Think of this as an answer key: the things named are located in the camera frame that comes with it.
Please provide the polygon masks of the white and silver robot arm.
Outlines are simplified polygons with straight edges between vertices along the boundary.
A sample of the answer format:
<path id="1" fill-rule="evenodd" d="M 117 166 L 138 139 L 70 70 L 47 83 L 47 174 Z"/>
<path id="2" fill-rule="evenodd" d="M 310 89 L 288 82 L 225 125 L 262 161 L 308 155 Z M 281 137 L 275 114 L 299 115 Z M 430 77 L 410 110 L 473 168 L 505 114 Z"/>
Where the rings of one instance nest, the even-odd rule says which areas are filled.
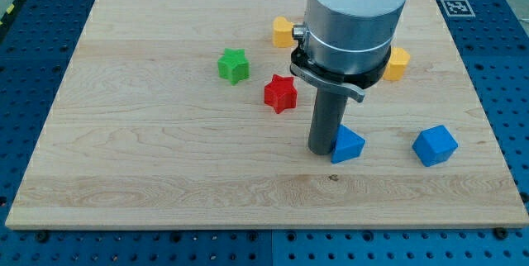
<path id="1" fill-rule="evenodd" d="M 290 70 L 327 93 L 362 102 L 391 54 L 407 0 L 307 0 L 303 23 L 293 27 L 298 48 Z"/>

